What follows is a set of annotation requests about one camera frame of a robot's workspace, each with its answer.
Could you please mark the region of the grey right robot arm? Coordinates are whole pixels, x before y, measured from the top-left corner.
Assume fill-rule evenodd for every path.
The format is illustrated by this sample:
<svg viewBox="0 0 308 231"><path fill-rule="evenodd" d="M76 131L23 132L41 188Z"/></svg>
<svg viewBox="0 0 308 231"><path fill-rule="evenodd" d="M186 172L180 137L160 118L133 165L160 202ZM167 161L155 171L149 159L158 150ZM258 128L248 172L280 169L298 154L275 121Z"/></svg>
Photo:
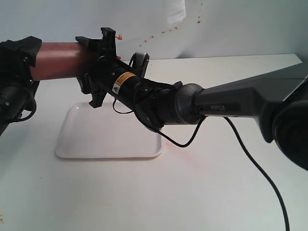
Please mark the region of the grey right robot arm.
<svg viewBox="0 0 308 231"><path fill-rule="evenodd" d="M308 65L280 70L204 89L198 84L155 82L145 78L148 54L134 54L129 64L116 54L116 33L101 28L101 39L76 41L96 57L78 78L93 108L107 94L129 108L149 130L165 125L199 124L208 116L253 118L263 139L276 142L297 166L308 167Z"/></svg>

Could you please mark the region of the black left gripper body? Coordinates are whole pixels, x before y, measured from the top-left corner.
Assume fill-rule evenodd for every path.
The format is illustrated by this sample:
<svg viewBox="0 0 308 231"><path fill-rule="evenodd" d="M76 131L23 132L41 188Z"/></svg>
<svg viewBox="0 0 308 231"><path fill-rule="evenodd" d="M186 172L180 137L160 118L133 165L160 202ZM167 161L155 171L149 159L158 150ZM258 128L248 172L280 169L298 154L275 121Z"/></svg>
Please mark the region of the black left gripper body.
<svg viewBox="0 0 308 231"><path fill-rule="evenodd" d="M39 81L32 78L27 60L0 62L0 133L12 123L29 120L37 110Z"/></svg>

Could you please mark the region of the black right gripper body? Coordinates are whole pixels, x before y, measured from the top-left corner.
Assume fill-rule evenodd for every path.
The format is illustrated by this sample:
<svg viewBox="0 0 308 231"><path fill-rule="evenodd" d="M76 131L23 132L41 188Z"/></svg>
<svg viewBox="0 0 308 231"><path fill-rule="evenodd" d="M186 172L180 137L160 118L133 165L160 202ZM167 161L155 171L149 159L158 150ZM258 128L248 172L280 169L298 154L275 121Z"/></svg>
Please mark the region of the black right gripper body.
<svg viewBox="0 0 308 231"><path fill-rule="evenodd" d="M135 88L141 83L141 77L133 73L129 64L118 59L116 54L116 32L109 27L102 27L102 50L89 72L93 108L101 107L107 94L133 107Z"/></svg>

